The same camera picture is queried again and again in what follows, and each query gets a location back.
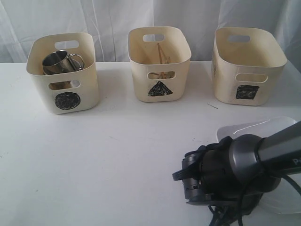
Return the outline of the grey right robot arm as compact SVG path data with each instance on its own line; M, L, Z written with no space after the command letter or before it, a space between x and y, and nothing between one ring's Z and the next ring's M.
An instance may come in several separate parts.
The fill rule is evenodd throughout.
M247 214L282 176L300 173L300 160L301 125L296 123L265 138L246 134L202 145L185 154L173 179L183 182L189 204Z

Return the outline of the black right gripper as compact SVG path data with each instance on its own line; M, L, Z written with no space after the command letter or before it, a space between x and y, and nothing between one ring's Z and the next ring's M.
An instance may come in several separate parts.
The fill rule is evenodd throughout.
M261 199L260 143L258 136L225 137L186 153L182 182L187 203L249 215Z

